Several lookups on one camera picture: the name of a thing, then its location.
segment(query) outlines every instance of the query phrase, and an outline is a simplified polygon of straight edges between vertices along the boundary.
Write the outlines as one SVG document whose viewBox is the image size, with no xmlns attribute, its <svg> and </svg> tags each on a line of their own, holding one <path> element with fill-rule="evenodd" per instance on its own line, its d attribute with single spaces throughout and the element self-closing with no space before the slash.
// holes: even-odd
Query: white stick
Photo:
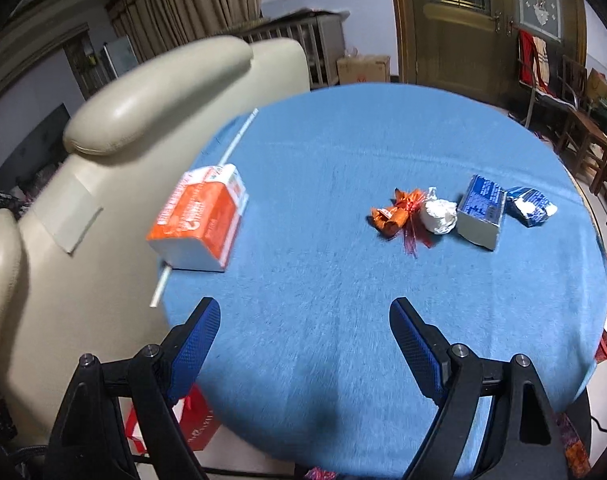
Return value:
<svg viewBox="0 0 607 480">
<path fill-rule="evenodd" d="M 257 108 L 255 108 L 252 111 L 252 113 L 250 114 L 250 116 L 248 117 L 248 119 L 246 119 L 244 126 L 242 126 L 241 129 L 237 132 L 237 135 L 234 136 L 234 139 L 232 139 L 230 146 L 228 146 L 228 149 L 226 150 L 226 152 L 222 156 L 221 160 L 219 161 L 219 164 L 218 164 L 219 166 L 223 166 L 226 162 L 228 162 L 229 156 L 231 156 L 232 152 L 237 147 L 237 144 L 239 144 L 239 141 L 242 140 L 242 137 L 244 136 L 244 133 L 246 133 L 248 126 L 250 126 L 250 123 L 255 120 L 255 117 L 257 117 L 258 113 L 259 113 L 259 110 L 257 110 Z"/>
<path fill-rule="evenodd" d="M 252 121 L 255 120 L 255 117 L 257 117 L 258 113 L 259 110 L 255 108 L 248 117 L 248 119 L 246 119 L 245 123 L 237 132 L 237 135 L 235 135 L 234 139 L 232 139 L 232 142 L 230 143 L 230 146 L 228 146 L 228 149 L 224 153 L 224 156 L 222 156 L 221 160 L 219 161 L 219 166 L 223 166 L 226 162 L 228 162 L 228 158 L 231 156 L 235 147 L 237 147 L 237 144 L 239 144 L 239 141 L 242 140 L 242 137 L 244 136 L 244 133 L 246 133 L 248 126 L 250 126 Z M 168 283 L 168 279 L 170 278 L 171 272 L 172 267 L 170 267 L 169 264 L 164 263 L 164 270 L 162 270 L 162 275 L 159 277 L 159 281 L 157 281 L 157 287 L 154 289 L 154 294 L 152 295 L 152 300 L 150 302 L 151 308 L 156 308 L 157 306 L 159 306 L 159 302 L 162 300 L 162 295 L 164 294 L 164 290 L 166 288 L 166 284 Z"/>
<path fill-rule="evenodd" d="M 166 283 L 168 283 L 168 278 L 170 278 L 171 272 L 172 267 L 170 267 L 168 264 L 164 264 L 164 270 L 162 270 L 162 275 L 159 277 L 157 287 L 154 289 L 154 294 L 152 295 L 152 300 L 150 302 L 151 308 L 159 306 L 159 302 L 162 300 L 162 294 L 164 293 L 164 289 L 166 288 Z"/>
</svg>

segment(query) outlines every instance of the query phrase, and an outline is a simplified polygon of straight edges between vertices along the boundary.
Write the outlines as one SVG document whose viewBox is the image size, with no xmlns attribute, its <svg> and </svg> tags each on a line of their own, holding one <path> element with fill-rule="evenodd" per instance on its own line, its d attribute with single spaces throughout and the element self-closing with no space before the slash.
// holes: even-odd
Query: blue table surface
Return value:
<svg viewBox="0 0 607 480">
<path fill-rule="evenodd" d="M 216 164 L 246 116 L 194 163 Z M 250 202 L 226 272 L 173 271 L 168 320 L 215 298 L 221 329 L 198 383 L 232 431 L 284 460 L 359 476 L 403 475 L 436 414 L 389 327 L 406 296 L 480 357 L 529 355 L 555 410 L 594 369 L 607 261 L 557 156 L 486 105 L 435 89 L 359 84 L 261 108 L 229 160 Z M 526 228 L 506 216 L 494 252 L 455 233 L 415 259 L 366 221 L 395 187 L 456 201 L 479 173 L 559 207 Z M 458 475 L 474 466 L 482 399 Z"/>
</svg>

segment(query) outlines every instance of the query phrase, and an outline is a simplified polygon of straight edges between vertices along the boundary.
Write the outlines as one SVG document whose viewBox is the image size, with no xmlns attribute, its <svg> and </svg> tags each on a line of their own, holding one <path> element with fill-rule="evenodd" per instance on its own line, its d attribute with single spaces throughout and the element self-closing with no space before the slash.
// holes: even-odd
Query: curtain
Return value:
<svg viewBox="0 0 607 480">
<path fill-rule="evenodd" d="M 106 10 L 139 62 L 224 28 L 256 20 L 261 0 L 113 0 Z"/>
</svg>

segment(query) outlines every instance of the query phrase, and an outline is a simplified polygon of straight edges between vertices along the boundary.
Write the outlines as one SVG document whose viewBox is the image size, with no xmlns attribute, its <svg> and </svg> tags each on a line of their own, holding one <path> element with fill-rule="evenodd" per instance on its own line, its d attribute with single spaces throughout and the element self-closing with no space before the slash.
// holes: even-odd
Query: crumpled blue wrapper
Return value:
<svg viewBox="0 0 607 480">
<path fill-rule="evenodd" d="M 527 227 L 541 225 L 557 212 L 557 206 L 532 187 L 511 187 L 506 201 L 508 210 Z"/>
</svg>

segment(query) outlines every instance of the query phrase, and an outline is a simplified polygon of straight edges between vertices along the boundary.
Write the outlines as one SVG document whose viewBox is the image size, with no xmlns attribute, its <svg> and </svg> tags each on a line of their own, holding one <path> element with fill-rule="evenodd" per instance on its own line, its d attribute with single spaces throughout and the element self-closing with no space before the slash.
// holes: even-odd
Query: white tile floor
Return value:
<svg viewBox="0 0 607 480">
<path fill-rule="evenodd" d="M 588 184 L 582 181 L 581 176 L 579 176 L 579 184 L 584 189 L 595 212 L 607 251 L 607 226 L 605 225 L 607 214 L 605 207 L 600 198 L 589 192 Z M 603 362 L 597 367 L 597 371 L 588 383 L 587 389 L 593 415 L 600 421 L 602 427 L 607 428 L 607 362 Z M 592 423 L 592 430 L 590 461 L 594 463 L 607 446 L 607 434 L 600 432 L 594 422 Z M 197 458 L 202 466 L 219 469 L 292 474 L 294 468 L 294 464 L 279 462 L 270 458 L 223 427 L 219 428 L 204 451 L 197 452 Z M 140 465 L 139 472 L 142 480 L 154 480 L 156 478 L 150 465 Z M 211 478 L 217 479 L 218 477 L 211 475 Z"/>
</svg>

